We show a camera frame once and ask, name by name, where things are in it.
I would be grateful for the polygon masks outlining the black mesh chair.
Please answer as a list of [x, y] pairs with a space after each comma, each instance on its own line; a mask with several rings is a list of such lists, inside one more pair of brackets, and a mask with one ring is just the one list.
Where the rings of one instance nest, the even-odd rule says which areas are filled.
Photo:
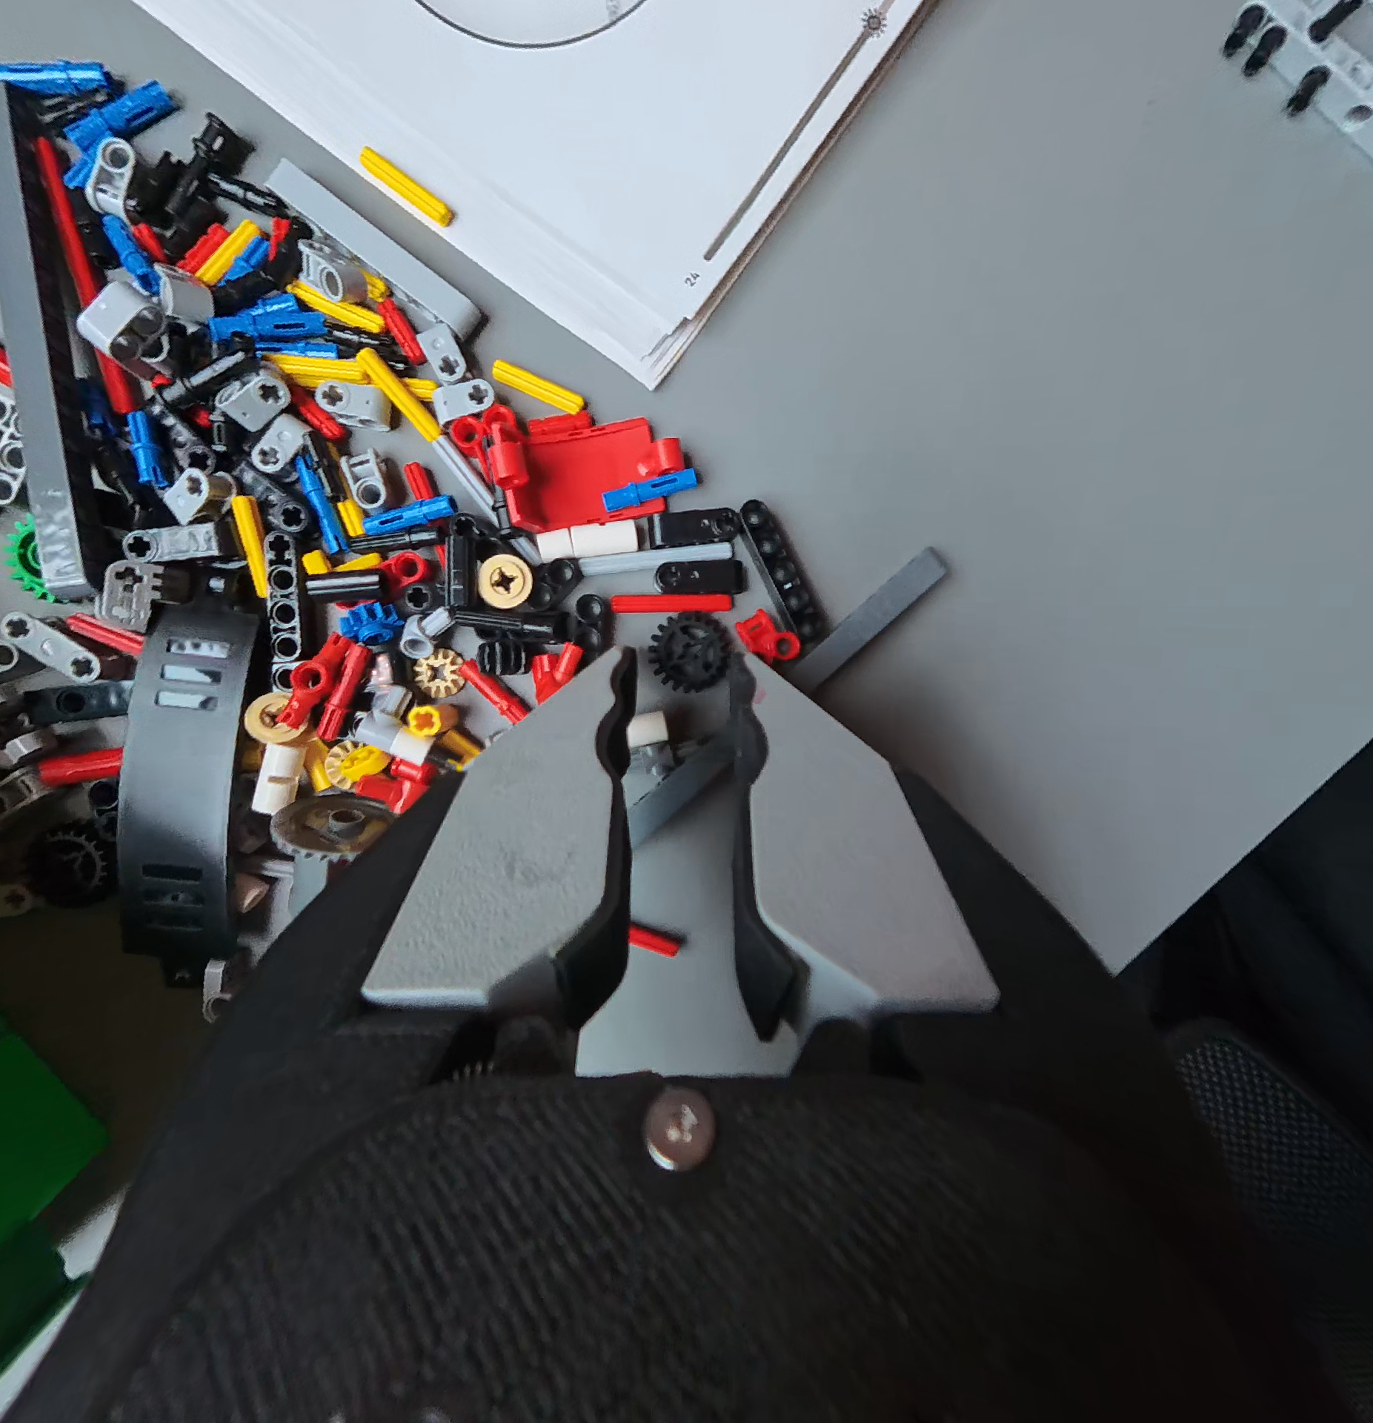
[[1373, 1154], [1224, 1023], [1169, 1038], [1247, 1225], [1352, 1420], [1373, 1420]]

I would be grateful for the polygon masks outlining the black curved lego panel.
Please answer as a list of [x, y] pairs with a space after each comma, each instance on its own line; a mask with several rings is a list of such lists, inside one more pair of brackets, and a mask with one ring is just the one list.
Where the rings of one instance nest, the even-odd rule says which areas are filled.
[[262, 625], [216, 597], [162, 606], [132, 681], [118, 778], [122, 948], [172, 988], [235, 950], [231, 818]]

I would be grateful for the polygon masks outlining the black lego gear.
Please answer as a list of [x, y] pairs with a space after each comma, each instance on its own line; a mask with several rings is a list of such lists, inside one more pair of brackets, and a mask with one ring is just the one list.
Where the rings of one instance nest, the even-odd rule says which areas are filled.
[[697, 696], [720, 686], [731, 669], [731, 639], [708, 614], [670, 616], [645, 650], [653, 675], [670, 690]]

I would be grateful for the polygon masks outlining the light grey lego beam assembly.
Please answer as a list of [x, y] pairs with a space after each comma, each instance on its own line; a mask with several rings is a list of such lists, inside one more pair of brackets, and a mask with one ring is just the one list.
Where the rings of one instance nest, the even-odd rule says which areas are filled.
[[1281, 85], [1285, 119], [1323, 119], [1373, 165], [1373, 3], [1239, 4], [1220, 56]]

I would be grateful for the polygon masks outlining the red lego panel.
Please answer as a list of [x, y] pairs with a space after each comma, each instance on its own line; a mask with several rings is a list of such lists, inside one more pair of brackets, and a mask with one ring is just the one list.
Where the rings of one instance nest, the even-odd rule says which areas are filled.
[[504, 490], [506, 511], [518, 530], [537, 535], [665, 513], [663, 497], [624, 511], [607, 511], [603, 495], [686, 471], [680, 442], [653, 438], [645, 419], [605, 427], [582, 421], [533, 421], [529, 432], [498, 427], [487, 438], [489, 480]]

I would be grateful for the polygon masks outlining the long light grey lego beam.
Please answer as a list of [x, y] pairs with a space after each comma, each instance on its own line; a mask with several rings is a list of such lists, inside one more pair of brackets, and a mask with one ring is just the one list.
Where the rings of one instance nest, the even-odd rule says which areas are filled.
[[483, 325], [483, 312], [445, 278], [382, 234], [300, 167], [281, 159], [269, 174], [267, 188], [319, 230], [325, 239], [340, 245], [355, 259], [363, 259], [395, 291], [454, 331], [460, 343], [474, 341]]

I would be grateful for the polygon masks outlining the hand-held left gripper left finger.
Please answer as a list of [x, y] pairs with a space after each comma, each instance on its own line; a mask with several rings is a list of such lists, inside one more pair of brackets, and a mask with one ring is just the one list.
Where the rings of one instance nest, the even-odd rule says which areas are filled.
[[632, 648], [602, 654], [464, 776], [361, 998], [581, 1030], [628, 967]]

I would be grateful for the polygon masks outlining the green plastic box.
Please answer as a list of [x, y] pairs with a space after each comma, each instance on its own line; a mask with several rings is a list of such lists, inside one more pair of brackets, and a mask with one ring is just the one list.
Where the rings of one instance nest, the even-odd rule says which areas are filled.
[[0, 1372], [73, 1296], [42, 1214], [105, 1145], [103, 1126], [0, 1017]]

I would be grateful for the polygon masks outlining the white instruction booklet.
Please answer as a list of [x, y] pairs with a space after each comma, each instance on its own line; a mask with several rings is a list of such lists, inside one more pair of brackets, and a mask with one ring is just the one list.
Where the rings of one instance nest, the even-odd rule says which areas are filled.
[[151, 3], [435, 238], [657, 388], [934, 4]]

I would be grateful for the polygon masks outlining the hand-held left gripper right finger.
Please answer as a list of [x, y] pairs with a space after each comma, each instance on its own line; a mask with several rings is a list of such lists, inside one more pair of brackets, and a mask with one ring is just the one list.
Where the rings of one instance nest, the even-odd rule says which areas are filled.
[[991, 1013], [997, 982], [890, 763], [756, 656], [729, 692], [735, 979], [756, 1038]]

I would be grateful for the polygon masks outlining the pile of mixed lego pieces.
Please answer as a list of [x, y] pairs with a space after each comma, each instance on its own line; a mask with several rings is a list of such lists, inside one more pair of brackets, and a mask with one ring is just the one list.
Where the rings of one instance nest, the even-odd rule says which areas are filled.
[[[46, 587], [0, 341], [4, 564], [44, 602], [0, 620], [0, 919], [120, 895], [128, 702], [162, 606], [216, 597], [262, 625], [233, 784], [235, 950], [204, 969], [208, 1019], [294, 912], [302, 862], [374, 845], [582, 673], [615, 616], [708, 614], [766, 663], [819, 644], [771, 511], [672, 509], [689, 467], [603, 495], [665, 513], [512, 526], [485, 446], [533, 421], [454, 331], [246, 182], [252, 148], [218, 115], [185, 159], [147, 163], [137, 140], [180, 108], [160, 83], [78, 62], [0, 64], [0, 83], [32, 106], [113, 551], [92, 599]], [[529, 371], [495, 375], [556, 407], [539, 421], [603, 427]]]

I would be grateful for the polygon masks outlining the long dark grey lego tile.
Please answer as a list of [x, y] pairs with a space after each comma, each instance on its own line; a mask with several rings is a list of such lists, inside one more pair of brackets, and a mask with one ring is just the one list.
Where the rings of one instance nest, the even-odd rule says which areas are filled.
[[[802, 694], [815, 696], [823, 684], [834, 679], [842, 667], [867, 650], [945, 577], [945, 560], [936, 549], [922, 549], [829, 633], [823, 644], [804, 656], [792, 684]], [[731, 769], [733, 757], [731, 732], [720, 732], [701, 744], [661, 786], [647, 791], [628, 811], [632, 851], [642, 849], [682, 811], [687, 811], [705, 795], [714, 780]]]

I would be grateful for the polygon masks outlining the yellow lego axle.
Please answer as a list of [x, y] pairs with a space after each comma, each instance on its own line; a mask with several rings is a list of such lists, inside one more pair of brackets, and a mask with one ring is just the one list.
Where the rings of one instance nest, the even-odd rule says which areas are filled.
[[456, 213], [445, 199], [424, 188], [414, 176], [393, 165], [380, 152], [363, 146], [357, 153], [359, 169], [380, 188], [397, 197], [411, 211], [435, 228], [449, 228]]

